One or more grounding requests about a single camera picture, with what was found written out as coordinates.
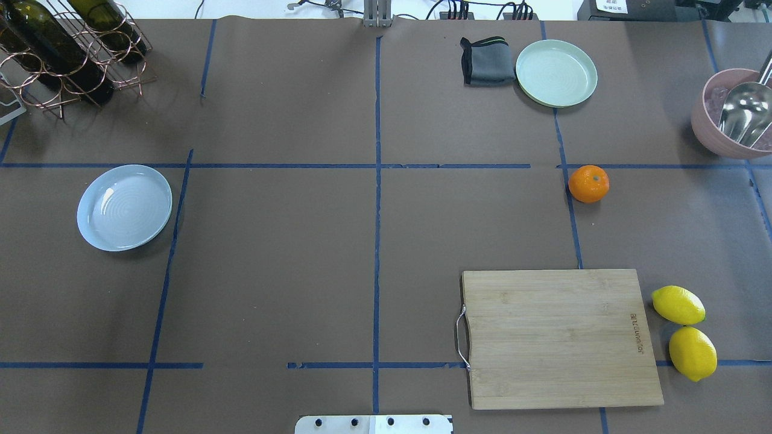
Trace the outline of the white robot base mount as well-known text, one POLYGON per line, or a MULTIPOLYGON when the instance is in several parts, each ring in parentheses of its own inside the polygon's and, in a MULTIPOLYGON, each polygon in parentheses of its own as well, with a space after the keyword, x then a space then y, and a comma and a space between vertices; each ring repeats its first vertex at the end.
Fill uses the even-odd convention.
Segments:
POLYGON ((307 415, 295 433, 453 433, 451 415, 307 415))

